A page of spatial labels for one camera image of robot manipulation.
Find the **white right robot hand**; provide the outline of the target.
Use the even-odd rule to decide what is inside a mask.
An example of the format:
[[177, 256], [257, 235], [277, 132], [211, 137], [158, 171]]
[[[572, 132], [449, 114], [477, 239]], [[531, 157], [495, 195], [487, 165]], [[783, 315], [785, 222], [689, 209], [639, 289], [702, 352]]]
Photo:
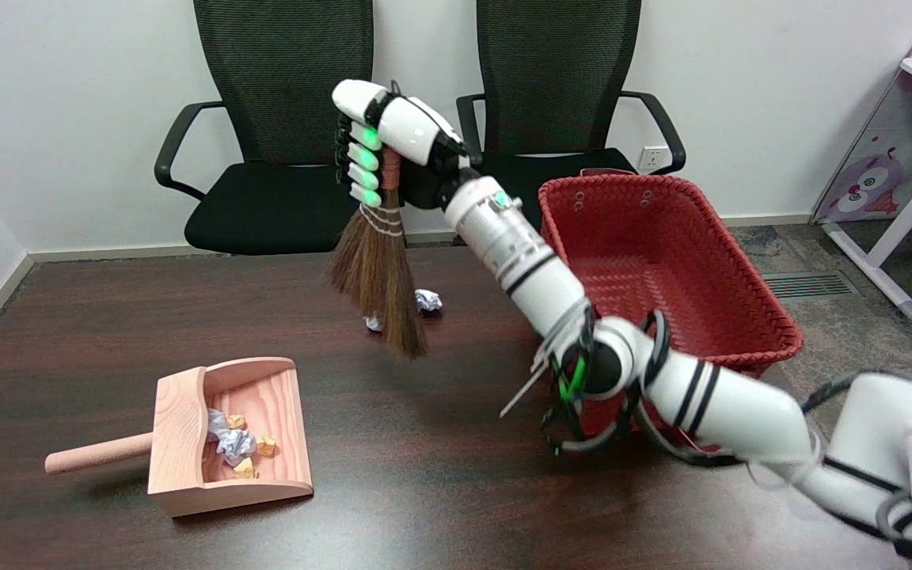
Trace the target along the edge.
[[435, 110], [397, 87], [344, 79], [332, 91], [340, 112], [337, 165], [351, 198], [368, 207], [385, 204], [385, 151], [427, 170], [427, 183], [401, 191], [416, 208], [446, 208], [457, 188], [474, 178], [469, 148]]

